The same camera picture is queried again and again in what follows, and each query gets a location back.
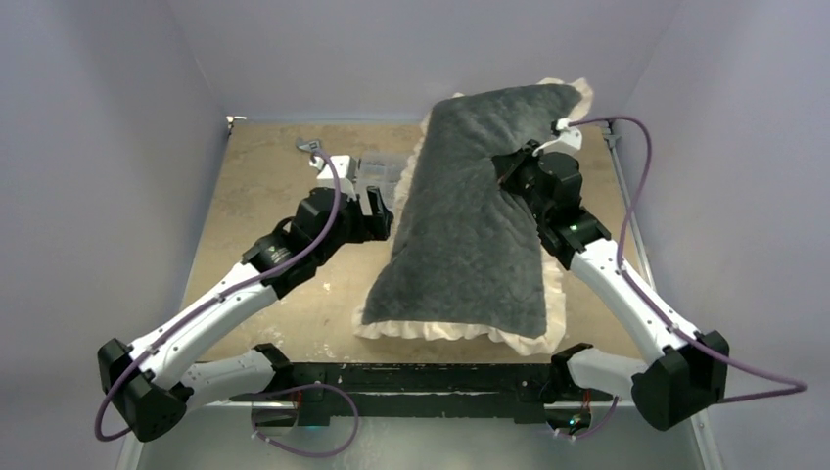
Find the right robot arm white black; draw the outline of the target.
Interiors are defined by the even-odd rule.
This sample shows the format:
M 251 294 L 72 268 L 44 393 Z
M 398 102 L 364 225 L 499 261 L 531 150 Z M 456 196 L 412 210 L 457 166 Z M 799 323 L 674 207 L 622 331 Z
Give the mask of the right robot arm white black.
M 492 162 L 499 188 L 528 205 L 541 247 L 598 296 L 641 354 L 632 359 L 588 344 L 558 353 L 541 397 L 571 399 L 581 391 L 601 391 L 632 401 L 660 431 L 721 402 L 727 366 L 695 345 L 728 355 L 727 341 L 716 331 L 701 333 L 672 311 L 619 256 L 609 230 L 581 203 L 576 159 L 559 152 L 538 156 L 528 144 Z

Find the grey pillow with cream ruffle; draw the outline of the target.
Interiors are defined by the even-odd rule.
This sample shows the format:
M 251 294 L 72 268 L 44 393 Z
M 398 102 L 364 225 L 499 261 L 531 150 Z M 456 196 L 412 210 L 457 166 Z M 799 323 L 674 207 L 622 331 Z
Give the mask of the grey pillow with cream ruffle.
M 543 252 L 527 204 L 492 164 L 545 141 L 592 105 L 588 82 L 538 83 L 437 102 L 394 190 L 388 262 L 353 314 L 355 336 L 486 338 L 522 356 L 554 352 L 567 329 L 564 273 Z

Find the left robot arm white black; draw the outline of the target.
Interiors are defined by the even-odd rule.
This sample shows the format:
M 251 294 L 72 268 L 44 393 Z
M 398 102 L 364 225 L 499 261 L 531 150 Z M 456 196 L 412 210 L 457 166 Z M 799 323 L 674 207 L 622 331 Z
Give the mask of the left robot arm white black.
M 311 190 L 293 216 L 258 238 L 196 302 L 139 339 L 111 339 L 99 348 L 105 403 L 115 407 L 128 433 L 146 443 L 213 401 L 245 395 L 282 399 L 296 384 L 294 366 L 274 345 L 213 362 L 201 356 L 312 279 L 341 246 L 387 240 L 392 220 L 377 187 L 358 196 Z

